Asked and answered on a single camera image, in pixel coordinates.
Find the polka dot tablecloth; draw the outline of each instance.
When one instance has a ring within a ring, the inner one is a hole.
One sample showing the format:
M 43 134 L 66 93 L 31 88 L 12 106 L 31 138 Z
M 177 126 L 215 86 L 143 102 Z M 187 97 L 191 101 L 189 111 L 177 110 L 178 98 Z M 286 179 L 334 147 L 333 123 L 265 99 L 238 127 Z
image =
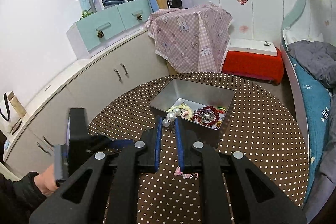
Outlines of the polka dot tablecloth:
M 186 73 L 163 77 L 120 96 L 90 123 L 91 134 L 139 140 L 155 126 L 150 100 L 172 79 L 186 79 L 234 89 L 231 122 L 218 151 L 243 152 L 297 206 L 302 206 L 308 181 L 308 157 L 298 125 L 286 107 L 268 91 L 242 78 L 221 73 Z M 160 169 L 141 174 L 137 223 L 200 223 L 201 200 L 196 176 L 174 175 L 178 166 L 175 137 L 164 130 Z

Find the rectangular metal container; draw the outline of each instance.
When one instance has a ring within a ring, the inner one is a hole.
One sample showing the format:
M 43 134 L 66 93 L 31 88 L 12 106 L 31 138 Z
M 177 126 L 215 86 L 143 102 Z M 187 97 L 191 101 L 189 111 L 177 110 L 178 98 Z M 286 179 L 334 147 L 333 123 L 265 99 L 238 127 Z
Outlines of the rectangular metal container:
M 232 113 L 231 106 L 234 90 L 220 86 L 197 83 L 189 80 L 173 78 L 167 85 L 150 101 L 149 106 L 155 116 L 166 116 L 167 110 L 177 101 L 184 100 L 192 110 L 194 107 L 214 106 L 225 107 L 226 115 L 221 126 L 217 129 L 210 128 L 182 118 L 184 128 L 196 133 L 199 140 L 217 148 L 221 137 L 226 131 Z

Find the red ottoman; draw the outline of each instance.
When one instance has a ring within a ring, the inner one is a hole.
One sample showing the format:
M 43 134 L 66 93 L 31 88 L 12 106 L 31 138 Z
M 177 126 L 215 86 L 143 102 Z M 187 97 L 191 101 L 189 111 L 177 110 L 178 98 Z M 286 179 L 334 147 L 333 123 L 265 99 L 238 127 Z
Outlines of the red ottoman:
M 280 84 L 284 76 L 281 52 L 277 56 L 250 52 L 228 51 L 222 73 L 274 81 Z

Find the gray blanket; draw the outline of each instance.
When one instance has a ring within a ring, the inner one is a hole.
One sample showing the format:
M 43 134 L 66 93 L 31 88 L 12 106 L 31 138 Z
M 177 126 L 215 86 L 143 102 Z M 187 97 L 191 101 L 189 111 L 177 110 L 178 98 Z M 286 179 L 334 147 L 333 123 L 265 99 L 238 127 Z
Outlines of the gray blanket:
M 304 208 L 310 221 L 309 218 L 318 213 L 336 185 L 336 47 L 325 42 L 302 40 L 289 44 L 288 53 L 324 87 L 333 89 L 328 143 Z

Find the pearl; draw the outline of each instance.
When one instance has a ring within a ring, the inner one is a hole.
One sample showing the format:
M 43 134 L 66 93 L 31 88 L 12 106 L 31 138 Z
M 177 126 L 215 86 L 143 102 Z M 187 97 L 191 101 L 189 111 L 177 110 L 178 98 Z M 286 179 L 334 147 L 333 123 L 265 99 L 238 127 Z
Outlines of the pearl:
M 167 119 L 168 119 L 169 121 L 171 121 L 171 122 L 175 121 L 175 118 L 176 118 L 174 112 L 169 112 L 169 113 L 167 114 L 166 117 L 167 117 Z
M 162 121 L 162 125 L 163 125 L 164 127 L 168 127 L 168 126 L 170 125 L 170 122 L 169 122 L 167 119 L 163 119 L 163 121 Z
M 181 114 L 181 110 L 178 107 L 175 107 L 172 111 L 170 112 L 174 112 L 175 116 L 177 117 L 178 115 Z

